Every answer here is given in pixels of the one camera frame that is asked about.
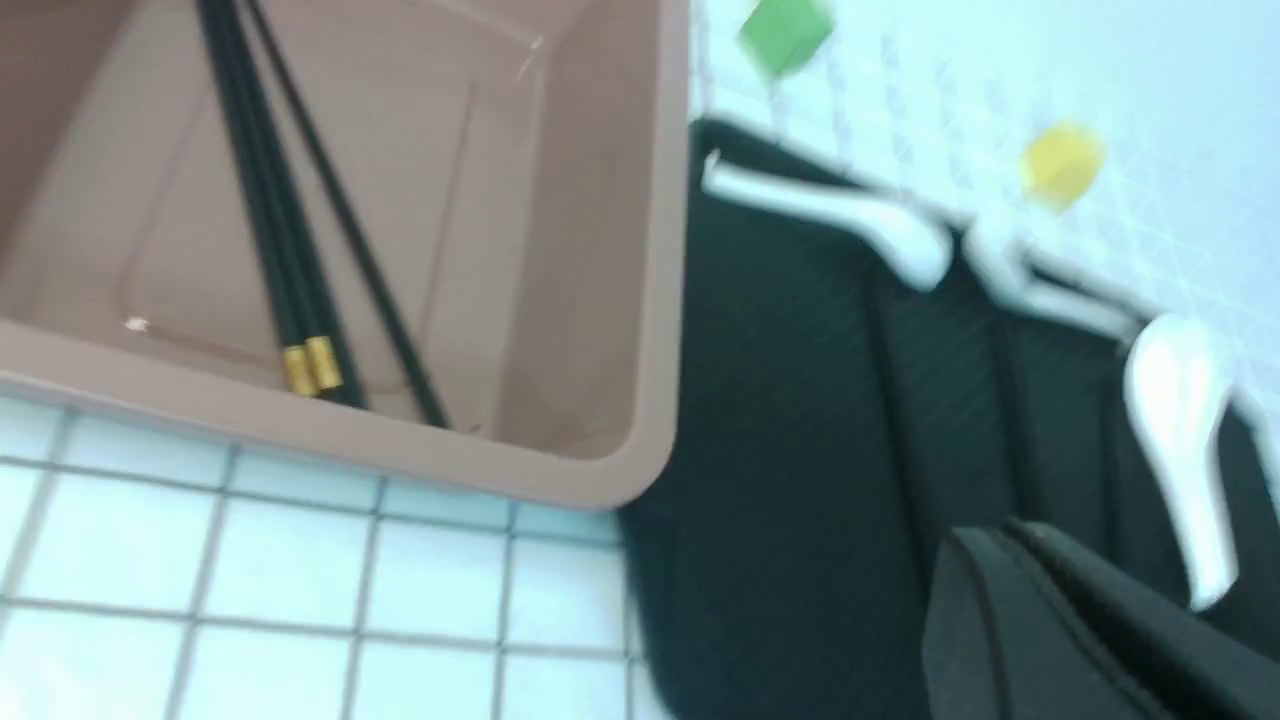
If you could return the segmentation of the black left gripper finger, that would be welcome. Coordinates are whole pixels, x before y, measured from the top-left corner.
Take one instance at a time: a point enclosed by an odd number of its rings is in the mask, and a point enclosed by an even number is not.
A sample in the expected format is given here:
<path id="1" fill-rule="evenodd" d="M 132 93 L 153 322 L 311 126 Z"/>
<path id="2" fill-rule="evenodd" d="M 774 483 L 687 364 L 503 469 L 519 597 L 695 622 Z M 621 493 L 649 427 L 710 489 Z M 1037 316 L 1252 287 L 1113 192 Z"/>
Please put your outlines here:
<path id="1" fill-rule="evenodd" d="M 941 544 L 922 642 L 936 719 L 1275 719 L 1277 664 L 1039 523 Z"/>

